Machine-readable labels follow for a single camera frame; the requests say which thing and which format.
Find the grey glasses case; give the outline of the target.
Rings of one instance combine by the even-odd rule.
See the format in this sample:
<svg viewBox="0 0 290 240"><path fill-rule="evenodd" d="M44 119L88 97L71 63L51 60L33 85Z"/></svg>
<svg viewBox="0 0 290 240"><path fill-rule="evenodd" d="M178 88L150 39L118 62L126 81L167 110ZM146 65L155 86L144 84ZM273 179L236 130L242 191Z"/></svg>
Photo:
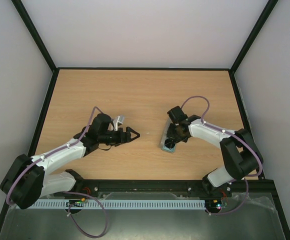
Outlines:
<svg viewBox="0 0 290 240"><path fill-rule="evenodd" d="M172 121L170 119L166 121L159 143L159 148L168 153L174 153L176 149L176 145L172 143L172 140L170 138L167 137L168 129L171 123Z"/></svg>

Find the dark round sunglasses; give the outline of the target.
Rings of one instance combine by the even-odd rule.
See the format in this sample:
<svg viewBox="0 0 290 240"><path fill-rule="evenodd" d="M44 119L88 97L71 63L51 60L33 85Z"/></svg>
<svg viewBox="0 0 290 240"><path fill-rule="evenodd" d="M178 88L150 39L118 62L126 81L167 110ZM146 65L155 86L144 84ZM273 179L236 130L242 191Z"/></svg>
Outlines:
<svg viewBox="0 0 290 240"><path fill-rule="evenodd" d="M171 138L167 138L164 141L163 149L169 152L173 152L175 150L176 144Z"/></svg>

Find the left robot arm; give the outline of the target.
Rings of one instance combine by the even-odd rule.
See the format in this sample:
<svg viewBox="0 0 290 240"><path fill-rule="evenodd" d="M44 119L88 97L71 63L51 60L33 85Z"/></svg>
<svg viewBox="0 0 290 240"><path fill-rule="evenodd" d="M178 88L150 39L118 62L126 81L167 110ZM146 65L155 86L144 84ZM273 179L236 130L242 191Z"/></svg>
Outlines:
<svg viewBox="0 0 290 240"><path fill-rule="evenodd" d="M59 174L54 174L54 171L86 157L98 150L101 144L111 148L138 139L140 134L137 131L129 126L121 127L123 121L122 116L111 118L99 113L65 144L39 155L17 156L0 184L0 189L6 194L6 203L23 210L41 197L72 190L80 175L71 170Z"/></svg>

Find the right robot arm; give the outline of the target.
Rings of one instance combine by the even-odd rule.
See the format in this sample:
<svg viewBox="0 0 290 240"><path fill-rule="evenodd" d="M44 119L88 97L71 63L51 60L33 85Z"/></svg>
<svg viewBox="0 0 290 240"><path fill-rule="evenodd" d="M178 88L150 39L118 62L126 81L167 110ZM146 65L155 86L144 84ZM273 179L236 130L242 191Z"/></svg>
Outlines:
<svg viewBox="0 0 290 240"><path fill-rule="evenodd" d="M203 191L214 196L229 182L241 180L254 170L261 170L264 162L248 130L228 130L203 120L197 115L187 116L180 106L167 112L169 125L161 140L161 148L174 152L176 144L197 138L212 144L221 151L223 166L202 179Z"/></svg>

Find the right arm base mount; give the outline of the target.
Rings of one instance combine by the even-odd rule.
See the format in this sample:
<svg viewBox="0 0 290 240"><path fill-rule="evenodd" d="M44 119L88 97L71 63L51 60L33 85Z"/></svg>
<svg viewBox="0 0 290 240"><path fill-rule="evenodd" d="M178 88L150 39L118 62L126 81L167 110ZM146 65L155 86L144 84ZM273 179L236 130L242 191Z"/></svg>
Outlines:
<svg viewBox="0 0 290 240"><path fill-rule="evenodd" d="M219 187L214 187L204 180L192 180L187 182L187 195L190 198L200 198L203 200L230 198L231 190L228 190L229 184L225 183Z"/></svg>

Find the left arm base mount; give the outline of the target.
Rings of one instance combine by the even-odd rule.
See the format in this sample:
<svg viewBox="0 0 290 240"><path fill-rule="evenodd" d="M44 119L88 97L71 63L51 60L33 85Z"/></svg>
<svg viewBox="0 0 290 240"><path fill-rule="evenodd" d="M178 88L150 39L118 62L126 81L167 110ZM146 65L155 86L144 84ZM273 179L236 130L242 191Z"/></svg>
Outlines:
<svg viewBox="0 0 290 240"><path fill-rule="evenodd" d="M82 193L82 194L87 194L92 197L97 197L98 192L100 189L100 184L96 180L80 180L75 183L75 185L68 190L68 192L76 192L76 193ZM57 192L53 194L54 197L65 197L65 198L82 198L83 196L77 195L77 194L68 194L64 193L64 190L61 192Z"/></svg>

